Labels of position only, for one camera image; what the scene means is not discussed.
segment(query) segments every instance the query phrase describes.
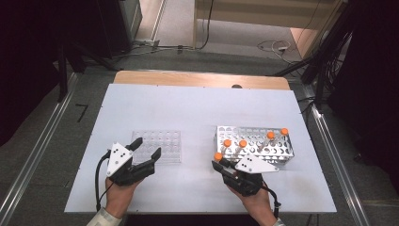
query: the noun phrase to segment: person's right hand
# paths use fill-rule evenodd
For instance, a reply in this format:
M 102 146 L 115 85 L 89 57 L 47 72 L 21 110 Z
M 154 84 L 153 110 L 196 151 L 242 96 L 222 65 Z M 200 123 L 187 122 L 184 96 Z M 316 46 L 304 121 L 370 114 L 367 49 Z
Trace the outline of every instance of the person's right hand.
M 234 193 L 246 207 L 248 213 L 259 223 L 261 226 L 273 226 L 277 222 L 270 207 L 269 193 L 260 189 L 256 195 L 244 197 L 231 187 L 229 190 Z

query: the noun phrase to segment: person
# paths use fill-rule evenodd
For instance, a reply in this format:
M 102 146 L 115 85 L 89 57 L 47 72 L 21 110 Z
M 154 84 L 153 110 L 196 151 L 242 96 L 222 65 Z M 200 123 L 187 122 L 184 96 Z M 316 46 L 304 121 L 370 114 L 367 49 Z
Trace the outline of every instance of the person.
M 88 223 L 88 226 L 117 226 L 127 211 L 136 187 L 142 181 L 131 186 L 112 185 L 106 178 L 105 187 L 111 187 L 106 192 L 106 206 L 97 212 L 96 216 Z M 229 190 L 241 200 L 248 213 L 259 223 L 260 226 L 284 226 L 279 218 L 275 218 L 270 207 L 269 194 L 260 189 L 256 195 L 244 197 L 231 187 Z

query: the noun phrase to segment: test tube rack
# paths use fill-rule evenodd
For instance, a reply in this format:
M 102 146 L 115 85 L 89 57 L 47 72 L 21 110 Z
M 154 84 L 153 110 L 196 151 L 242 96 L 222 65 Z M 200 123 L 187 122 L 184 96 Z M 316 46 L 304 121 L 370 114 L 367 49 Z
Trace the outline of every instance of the test tube rack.
M 143 138 L 143 143 L 133 152 L 132 163 L 142 163 L 151 159 L 151 155 L 158 148 L 161 148 L 161 157 L 156 162 L 157 164 L 182 162 L 182 142 L 180 131 L 134 131 L 132 140 L 136 140 L 139 137 Z
M 294 157 L 290 136 L 287 135 L 280 140 L 276 140 L 274 145 L 268 143 L 262 146 L 266 133 L 270 131 L 277 135 L 280 128 L 217 126 L 215 134 L 216 149 L 223 154 L 225 159 L 232 162 L 238 162 L 247 153 L 251 153 L 270 164 L 285 165 Z M 223 142 L 225 139 L 231 140 L 230 147 L 224 147 Z M 245 148 L 239 148 L 241 140 L 247 142 Z

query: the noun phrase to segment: white sleeve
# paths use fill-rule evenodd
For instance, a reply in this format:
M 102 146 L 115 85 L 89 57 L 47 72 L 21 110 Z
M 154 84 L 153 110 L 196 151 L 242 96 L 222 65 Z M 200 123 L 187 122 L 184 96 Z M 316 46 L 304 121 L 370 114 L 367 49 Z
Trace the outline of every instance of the white sleeve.
M 97 212 L 96 216 L 88 223 L 88 226 L 118 226 L 122 219 L 108 214 L 104 208 Z

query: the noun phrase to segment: orange cap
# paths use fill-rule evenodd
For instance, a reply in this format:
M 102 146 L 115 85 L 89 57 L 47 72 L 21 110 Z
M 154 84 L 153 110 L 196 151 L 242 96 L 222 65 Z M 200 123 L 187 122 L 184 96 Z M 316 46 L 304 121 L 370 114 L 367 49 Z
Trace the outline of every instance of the orange cap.
M 280 132 L 283 136 L 287 136 L 287 135 L 288 135 L 288 129 L 287 129 L 287 128 L 282 128 L 279 132 Z
M 220 161 L 223 158 L 223 154 L 222 153 L 215 153 L 214 155 L 214 159 L 215 161 Z
M 274 138 L 274 133 L 272 131 L 267 132 L 266 137 L 269 138 L 269 139 L 272 139 L 272 138 Z
M 224 145 L 226 148 L 229 148 L 229 147 L 231 146 L 231 140 L 225 139 L 225 140 L 223 141 L 223 145 Z
M 245 148 L 247 146 L 247 141 L 242 139 L 238 145 L 240 145 L 240 148 Z

